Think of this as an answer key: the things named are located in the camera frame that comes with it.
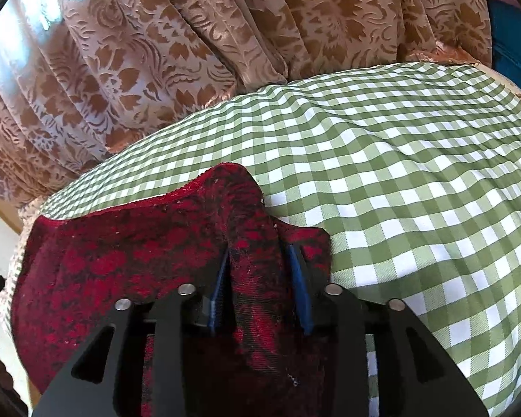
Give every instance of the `silver screw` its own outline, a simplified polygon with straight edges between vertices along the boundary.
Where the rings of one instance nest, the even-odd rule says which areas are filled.
[[[343,288],[338,284],[328,284],[324,291],[327,295],[338,296],[342,294]]]
[[[127,298],[122,298],[116,301],[114,306],[116,310],[128,310],[131,307],[131,301]]]
[[[388,306],[390,306],[390,309],[396,310],[398,312],[401,312],[403,309],[405,309],[405,303],[402,300],[390,300]]]
[[[195,290],[196,288],[193,284],[183,284],[179,286],[178,293],[183,296],[193,295],[195,293]]]

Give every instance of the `green checkered tablecloth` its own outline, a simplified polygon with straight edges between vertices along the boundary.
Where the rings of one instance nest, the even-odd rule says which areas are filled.
[[[521,388],[513,93],[473,66],[428,63],[271,85],[147,137],[42,211],[73,218],[161,195],[220,162],[247,167],[271,214],[330,233],[334,281],[363,299],[405,299],[492,415],[513,400]],[[374,375],[374,353],[368,361]]]

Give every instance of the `red cloth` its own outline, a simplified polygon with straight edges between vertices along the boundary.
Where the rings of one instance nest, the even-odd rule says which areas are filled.
[[[198,415],[320,415],[324,338],[304,337],[282,255],[298,243],[310,267],[329,273],[329,236],[268,215],[259,186],[225,163],[165,196],[67,221],[43,216],[26,245],[12,330],[32,382],[54,375],[117,299],[150,302],[183,283],[199,287],[229,249],[237,329],[186,339],[185,381]],[[142,414],[150,415],[146,348]]]

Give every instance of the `pinched fabric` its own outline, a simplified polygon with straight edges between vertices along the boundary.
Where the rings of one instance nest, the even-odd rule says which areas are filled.
[[[69,221],[40,216],[14,297],[12,329],[23,365],[45,391],[116,300],[151,302],[184,283],[212,285],[227,249],[235,330],[185,340],[187,391],[200,396],[187,400],[189,413],[316,417],[330,347],[325,336],[304,337],[297,328],[282,255],[289,243],[329,276],[329,235],[271,217],[259,186],[234,163],[165,196]],[[143,351],[145,417],[153,343],[150,337]]]
[[[9,0],[0,196],[48,195],[238,93],[422,57],[437,41],[490,64],[486,0]]]

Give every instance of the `dark red fabric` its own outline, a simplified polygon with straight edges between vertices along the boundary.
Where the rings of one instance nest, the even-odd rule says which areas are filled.
[[[113,303],[150,302],[183,283],[199,287],[218,271],[228,246],[237,329],[232,336],[187,338],[188,404],[196,415],[320,415],[323,338],[304,337],[294,315],[282,255],[298,243],[312,268],[329,273],[329,236],[268,215],[259,186],[224,163],[165,196],[67,221],[43,216],[26,245],[11,325],[21,361],[45,391]],[[142,415],[150,415],[146,349]]]

